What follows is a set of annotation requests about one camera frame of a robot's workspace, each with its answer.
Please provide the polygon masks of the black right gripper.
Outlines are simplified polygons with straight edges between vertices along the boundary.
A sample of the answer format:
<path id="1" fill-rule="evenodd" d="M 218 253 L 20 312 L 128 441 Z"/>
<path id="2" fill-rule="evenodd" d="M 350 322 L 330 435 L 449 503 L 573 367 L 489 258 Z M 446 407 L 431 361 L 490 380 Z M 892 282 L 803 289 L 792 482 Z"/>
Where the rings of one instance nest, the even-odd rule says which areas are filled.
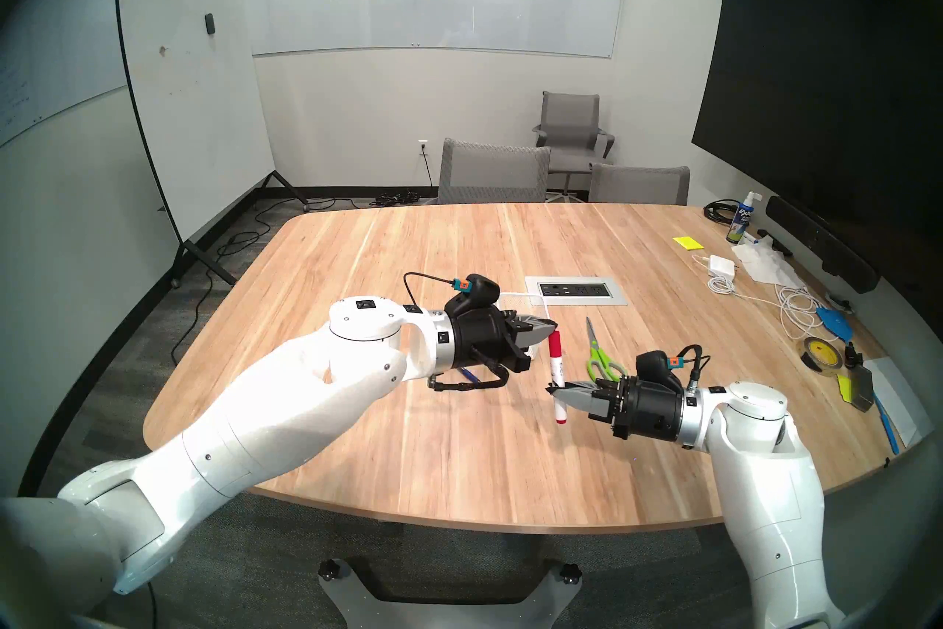
<path id="1" fill-rule="evenodd" d="M 550 388 L 550 394 L 556 419 L 567 419 L 568 408 L 573 407 L 609 424 L 613 436 L 620 439 L 642 436 L 672 443 L 679 439 L 686 405 L 680 386 L 623 376 L 618 383 L 567 381 L 564 388 Z"/>

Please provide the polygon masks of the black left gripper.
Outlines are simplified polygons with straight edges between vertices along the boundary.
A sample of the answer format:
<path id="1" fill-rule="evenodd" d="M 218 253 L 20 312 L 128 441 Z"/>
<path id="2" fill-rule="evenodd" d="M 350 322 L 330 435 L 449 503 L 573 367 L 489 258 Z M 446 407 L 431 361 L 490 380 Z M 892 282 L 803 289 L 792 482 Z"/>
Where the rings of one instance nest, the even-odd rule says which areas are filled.
<path id="1" fill-rule="evenodd" d="M 456 314 L 446 309 L 453 329 L 450 367 L 494 362 L 509 371 L 528 371 L 532 358 L 516 342 L 542 342 L 557 329 L 557 322 L 540 317 L 517 317 L 514 309 L 467 309 Z"/>

